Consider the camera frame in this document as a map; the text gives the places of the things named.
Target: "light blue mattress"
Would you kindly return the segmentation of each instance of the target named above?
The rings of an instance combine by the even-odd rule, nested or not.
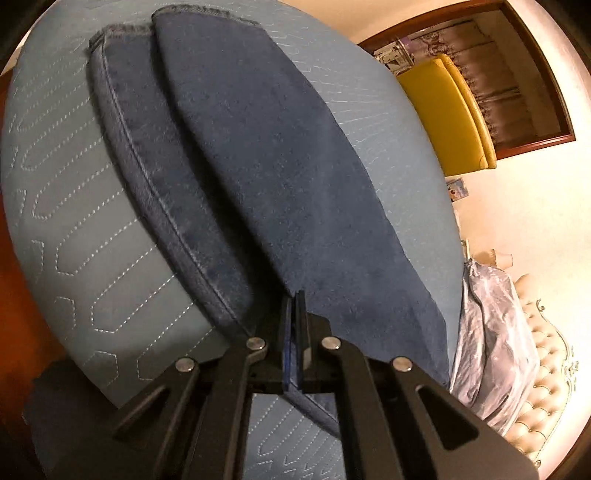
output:
[[[68,353],[116,405],[177,357],[204,361],[226,347],[138,220],[90,101],[89,38],[109,23],[147,21],[168,3],[58,1],[25,44],[2,133],[5,210],[29,287]],[[446,319],[453,361],[459,234],[439,163],[395,77],[337,32],[275,0],[205,5],[259,21],[326,101]],[[343,475],[338,440],[284,400],[257,396],[251,424],[245,478]]]

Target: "white wall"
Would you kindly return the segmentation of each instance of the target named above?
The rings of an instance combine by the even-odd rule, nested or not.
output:
[[[281,0],[323,21],[355,43],[450,0]]]
[[[358,43],[449,0],[285,0]],[[577,391],[550,440],[545,478],[591,414],[591,76],[558,25],[535,0],[510,0],[556,75],[576,142],[519,155],[492,171],[464,176],[470,191],[456,202],[473,253],[512,253],[514,278],[538,277],[547,317],[574,345]]]

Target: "silver rivet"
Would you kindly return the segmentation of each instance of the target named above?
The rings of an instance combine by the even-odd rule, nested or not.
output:
[[[322,346],[327,350],[338,350],[340,348],[340,340],[337,337],[324,337],[322,339]]]
[[[250,337],[246,341],[246,346],[249,350],[256,352],[257,350],[263,350],[265,348],[266,342],[260,337]]]
[[[187,373],[195,368],[195,360],[189,358],[188,356],[184,356],[179,358],[174,366],[179,372]]]
[[[392,360],[392,366],[399,372],[410,372],[413,363],[405,356],[398,356]]]

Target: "bed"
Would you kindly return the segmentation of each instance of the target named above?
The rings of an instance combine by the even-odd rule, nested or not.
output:
[[[108,23],[147,20],[161,5],[56,2],[15,68],[0,150],[9,232],[29,289],[68,354],[116,405],[178,356],[204,361],[226,348],[138,218],[89,99],[89,38]],[[275,0],[208,5],[261,22],[326,101],[446,320],[451,363],[462,246],[439,162],[396,79],[349,40]],[[251,424],[245,478],[343,476],[340,442],[286,401],[257,396]]]
[[[505,438],[539,467],[574,392],[579,362],[574,360],[568,341],[544,317],[535,279],[523,275],[515,282],[515,289],[537,346],[540,369]]]

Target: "yellow chair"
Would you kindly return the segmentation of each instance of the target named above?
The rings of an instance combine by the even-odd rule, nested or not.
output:
[[[415,65],[397,78],[427,131],[446,177],[496,168],[495,147],[484,117],[447,55]]]

